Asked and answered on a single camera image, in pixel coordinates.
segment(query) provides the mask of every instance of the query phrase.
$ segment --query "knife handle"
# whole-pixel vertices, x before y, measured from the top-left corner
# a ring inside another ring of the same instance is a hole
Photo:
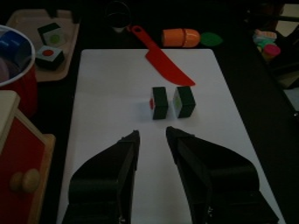
[[[152,48],[158,48],[158,46],[156,45],[156,43],[153,42],[152,38],[148,36],[144,28],[138,25],[133,25],[130,27],[130,32],[137,36],[137,38],[142,41],[145,47],[148,49]]]

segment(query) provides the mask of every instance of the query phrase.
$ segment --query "green toy food block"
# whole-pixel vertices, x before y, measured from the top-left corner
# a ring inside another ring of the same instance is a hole
[[[173,110],[177,118],[189,117],[194,108],[190,87],[177,87],[172,98]]]
[[[164,119],[168,110],[168,100],[164,87],[152,87],[149,106],[153,120]]]
[[[48,70],[56,70],[64,61],[62,50],[56,47],[44,45],[36,52],[34,64]]]
[[[37,28],[37,31],[44,45],[56,47],[65,44],[62,30],[56,23],[46,24],[45,26]]]

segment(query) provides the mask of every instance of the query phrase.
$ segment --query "wooden knob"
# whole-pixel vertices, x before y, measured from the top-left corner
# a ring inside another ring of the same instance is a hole
[[[25,173],[16,172],[10,177],[10,190],[14,192],[33,193],[40,184],[40,173],[36,169]]]

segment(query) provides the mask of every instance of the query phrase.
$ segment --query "red toy knife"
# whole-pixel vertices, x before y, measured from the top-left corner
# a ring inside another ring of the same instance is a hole
[[[130,31],[145,44],[148,48],[145,58],[153,65],[160,75],[176,85],[193,86],[194,82],[166,57],[157,44],[152,41],[150,37],[145,33],[142,27],[134,25],[130,27]]]

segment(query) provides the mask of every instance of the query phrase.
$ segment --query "white cutting board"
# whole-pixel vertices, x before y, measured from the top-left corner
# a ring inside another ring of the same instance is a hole
[[[133,130],[140,132],[140,152],[132,224],[192,223],[182,183],[165,140],[165,127],[173,126],[250,160],[258,174],[260,192],[275,210],[279,224],[284,224],[212,50],[164,50],[196,82],[190,87],[196,108],[190,117],[182,119],[173,115],[176,86],[146,61],[146,51],[100,49],[81,52],[57,223],[61,223],[68,206],[70,175],[89,158]],[[165,87],[166,90],[170,107],[164,120],[152,120],[150,117],[152,87]]]

